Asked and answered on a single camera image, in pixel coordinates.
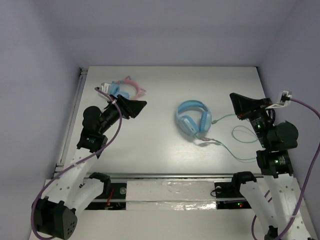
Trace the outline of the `light blue headphones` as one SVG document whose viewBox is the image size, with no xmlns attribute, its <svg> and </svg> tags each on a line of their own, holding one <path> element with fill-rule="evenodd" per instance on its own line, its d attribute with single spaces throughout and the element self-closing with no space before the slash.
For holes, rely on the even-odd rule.
<svg viewBox="0 0 320 240">
<path fill-rule="evenodd" d="M 199 124 L 189 115 L 181 115 L 191 109 L 202 109 Z M 207 105 L 198 100 L 187 100 L 182 102 L 176 109 L 175 122 L 180 129 L 188 136 L 196 136 L 199 133 L 206 133 L 213 123 L 212 113 Z"/>
</svg>

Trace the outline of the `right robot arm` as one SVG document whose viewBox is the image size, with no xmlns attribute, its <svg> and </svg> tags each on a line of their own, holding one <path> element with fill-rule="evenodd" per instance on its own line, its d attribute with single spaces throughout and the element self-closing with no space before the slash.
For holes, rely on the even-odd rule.
<svg viewBox="0 0 320 240">
<path fill-rule="evenodd" d="M 231 192 L 243 196 L 260 222 L 266 240 L 310 240 L 300 214 L 305 189 L 297 197 L 293 187 L 294 171 L 288 151 L 298 146 L 298 129 L 290 122 L 278 125 L 269 113 L 289 105 L 292 94 L 283 91 L 278 103 L 269 98 L 253 99 L 231 93 L 234 113 L 240 120 L 249 120 L 262 150 L 256 152 L 257 165 L 268 187 L 265 196 L 256 178 L 249 171 L 235 173 L 231 180 Z"/>
</svg>

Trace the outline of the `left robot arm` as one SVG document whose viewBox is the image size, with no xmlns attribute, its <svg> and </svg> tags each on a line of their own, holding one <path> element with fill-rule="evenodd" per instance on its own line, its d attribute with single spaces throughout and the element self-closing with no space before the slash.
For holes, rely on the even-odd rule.
<svg viewBox="0 0 320 240">
<path fill-rule="evenodd" d="M 105 132 L 116 122 L 134 119 L 147 105 L 144 100 L 129 100 L 118 95 L 108 95 L 104 109 L 89 106 L 83 112 L 82 131 L 76 151 L 70 164 L 53 177 L 40 191 L 31 206 L 31 229 L 42 240 L 71 237 L 78 223 L 79 215 L 98 196 L 111 193 L 111 179 L 108 175 L 94 172 L 86 180 L 91 167 L 111 140 Z"/>
</svg>

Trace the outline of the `pink blue cat-ear headphones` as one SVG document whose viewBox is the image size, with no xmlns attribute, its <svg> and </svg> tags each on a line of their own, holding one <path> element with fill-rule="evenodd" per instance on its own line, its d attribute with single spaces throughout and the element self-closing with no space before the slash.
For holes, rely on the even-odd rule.
<svg viewBox="0 0 320 240">
<path fill-rule="evenodd" d="M 129 75 L 121 80 L 113 81 L 107 90 L 109 95 L 114 97 L 121 95 L 129 100 L 137 100 L 145 95 L 146 92 L 147 91 L 141 88 Z"/>
</svg>

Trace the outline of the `aluminium rail left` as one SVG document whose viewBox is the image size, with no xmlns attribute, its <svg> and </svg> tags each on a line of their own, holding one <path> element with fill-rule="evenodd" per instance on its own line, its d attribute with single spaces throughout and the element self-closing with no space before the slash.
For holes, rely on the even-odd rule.
<svg viewBox="0 0 320 240">
<path fill-rule="evenodd" d="M 65 134 L 63 137 L 59 158 L 57 160 L 57 163 L 55 164 L 54 175 L 63 168 L 66 161 L 66 157 L 68 154 L 68 149 L 71 141 L 71 136 L 72 136 L 72 132 L 75 125 L 79 104 L 81 101 L 82 92 L 83 92 L 86 78 L 88 75 L 88 70 L 89 70 L 88 67 L 81 67 L 79 69 L 79 78 L 78 78 L 78 84 L 75 91 L 75 97 L 73 99 L 72 108 L 70 110 L 70 115 L 69 115 L 66 130 L 65 130 Z"/>
</svg>

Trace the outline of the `aluminium rail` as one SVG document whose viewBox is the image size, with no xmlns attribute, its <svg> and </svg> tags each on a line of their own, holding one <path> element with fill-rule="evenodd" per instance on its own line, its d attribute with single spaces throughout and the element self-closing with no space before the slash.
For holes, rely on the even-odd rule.
<svg viewBox="0 0 320 240">
<path fill-rule="evenodd" d="M 225 174 L 206 174 L 206 173 L 198 173 L 198 174 L 175 174 L 175 173 L 103 173 L 110 176 L 111 179 L 126 179 L 126 180 L 142 180 L 142 179 L 230 179 L 234 175 L 233 173 L 225 173 Z"/>
<path fill-rule="evenodd" d="M 68 154 L 68 149 L 71 141 L 71 136 L 72 136 L 72 132 L 75 125 L 79 104 L 81 101 L 82 92 L 83 92 L 86 78 L 88 75 L 88 70 L 89 70 L 88 67 L 81 67 L 79 69 L 79 78 L 78 78 L 78 84 L 75 91 L 75 97 L 73 99 L 72 108 L 70 110 L 70 115 L 69 115 L 66 130 L 65 130 L 65 134 L 63 137 L 59 158 L 57 160 L 57 163 L 55 164 L 54 175 L 63 168 L 66 161 L 66 157 Z"/>
</svg>

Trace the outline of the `aluminium rail front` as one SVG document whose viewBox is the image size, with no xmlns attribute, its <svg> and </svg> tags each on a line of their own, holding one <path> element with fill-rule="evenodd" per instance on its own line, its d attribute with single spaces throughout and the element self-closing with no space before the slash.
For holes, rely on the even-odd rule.
<svg viewBox="0 0 320 240">
<path fill-rule="evenodd" d="M 233 173 L 225 173 L 225 174 L 206 174 L 206 173 L 198 173 L 198 174 L 175 174 L 175 173 L 103 173 L 110 176 L 111 179 L 126 179 L 126 180 L 142 180 L 142 179 L 230 179 L 234 175 Z"/>
</svg>

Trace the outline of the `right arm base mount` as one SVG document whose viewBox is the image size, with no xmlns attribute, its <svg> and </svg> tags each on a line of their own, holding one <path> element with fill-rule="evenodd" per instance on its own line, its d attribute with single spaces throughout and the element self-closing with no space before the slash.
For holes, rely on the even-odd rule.
<svg viewBox="0 0 320 240">
<path fill-rule="evenodd" d="M 231 182 L 215 182 L 210 195 L 215 198 L 218 210 L 251 209 L 248 201 Z"/>
</svg>

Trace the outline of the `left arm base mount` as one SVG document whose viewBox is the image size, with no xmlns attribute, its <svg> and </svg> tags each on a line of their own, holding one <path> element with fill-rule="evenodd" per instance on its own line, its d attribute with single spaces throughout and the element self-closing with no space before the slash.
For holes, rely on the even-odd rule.
<svg viewBox="0 0 320 240">
<path fill-rule="evenodd" d="M 126 210 L 127 184 L 111 183 L 107 192 L 97 196 L 85 210 Z"/>
</svg>

